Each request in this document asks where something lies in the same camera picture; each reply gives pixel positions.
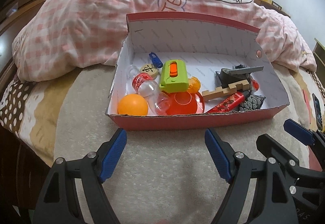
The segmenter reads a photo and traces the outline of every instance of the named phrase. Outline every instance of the wooden bed frame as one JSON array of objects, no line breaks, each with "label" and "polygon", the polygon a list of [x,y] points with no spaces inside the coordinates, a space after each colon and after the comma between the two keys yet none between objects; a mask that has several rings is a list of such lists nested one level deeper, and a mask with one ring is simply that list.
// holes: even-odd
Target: wooden bed frame
[{"label": "wooden bed frame", "polygon": [[[7,0],[0,9],[1,97],[17,71],[11,44],[45,1]],[[0,186],[11,205],[35,209],[48,171],[49,167],[24,142],[0,126]]]}]

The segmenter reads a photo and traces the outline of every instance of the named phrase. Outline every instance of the red box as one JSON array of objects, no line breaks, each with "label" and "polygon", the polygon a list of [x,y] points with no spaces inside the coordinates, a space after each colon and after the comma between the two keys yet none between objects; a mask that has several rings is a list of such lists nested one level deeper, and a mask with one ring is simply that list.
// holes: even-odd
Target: red box
[{"label": "red box", "polygon": [[[129,34],[122,46],[106,114],[126,130],[171,130],[221,127],[270,119],[289,105],[286,90],[255,41],[259,29],[242,22],[206,14],[188,12],[143,12],[127,15]],[[214,90],[215,71],[245,64],[264,66],[252,74],[259,83],[256,95],[265,96],[259,110],[192,114],[177,116],[128,116],[117,114],[117,103],[126,94],[135,93],[126,78],[131,64],[141,67],[150,62],[148,54],[155,52],[165,62],[180,59],[186,62],[188,76],[201,82],[201,90]],[[206,102],[205,111],[223,99]]]}]

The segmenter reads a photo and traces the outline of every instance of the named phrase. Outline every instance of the wooden stick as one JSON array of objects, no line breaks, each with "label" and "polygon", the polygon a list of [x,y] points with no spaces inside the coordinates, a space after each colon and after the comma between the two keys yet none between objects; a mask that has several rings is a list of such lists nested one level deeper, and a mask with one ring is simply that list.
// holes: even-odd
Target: wooden stick
[{"label": "wooden stick", "polygon": [[245,79],[243,81],[229,84],[228,88],[222,89],[222,87],[218,87],[215,89],[215,91],[212,91],[212,92],[209,92],[208,90],[202,91],[202,97],[203,97],[204,101],[209,101],[209,100],[213,100],[215,98],[235,94],[237,92],[237,90],[240,90],[240,89],[249,90],[249,88],[250,88],[250,84]]}]

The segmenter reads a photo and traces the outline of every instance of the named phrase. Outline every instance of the pink comforter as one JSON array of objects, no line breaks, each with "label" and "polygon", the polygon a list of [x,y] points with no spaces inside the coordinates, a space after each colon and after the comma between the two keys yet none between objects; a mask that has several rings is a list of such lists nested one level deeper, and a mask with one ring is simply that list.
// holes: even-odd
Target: pink comforter
[{"label": "pink comforter", "polygon": [[18,77],[42,81],[75,67],[115,65],[127,35],[126,14],[143,11],[205,13],[250,24],[261,29],[256,41],[271,62],[316,70],[294,23],[252,0],[47,0],[12,44]]}]

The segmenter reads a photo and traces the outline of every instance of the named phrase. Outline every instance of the blue keychain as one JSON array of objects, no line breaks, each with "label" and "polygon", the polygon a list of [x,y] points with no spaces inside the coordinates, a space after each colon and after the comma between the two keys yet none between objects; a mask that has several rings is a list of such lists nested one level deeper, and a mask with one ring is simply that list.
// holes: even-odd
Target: blue keychain
[{"label": "blue keychain", "polygon": [[156,68],[163,67],[164,64],[161,62],[161,60],[158,58],[158,56],[155,53],[149,53],[149,57],[152,61],[152,64],[154,65],[154,67],[156,67]]}]

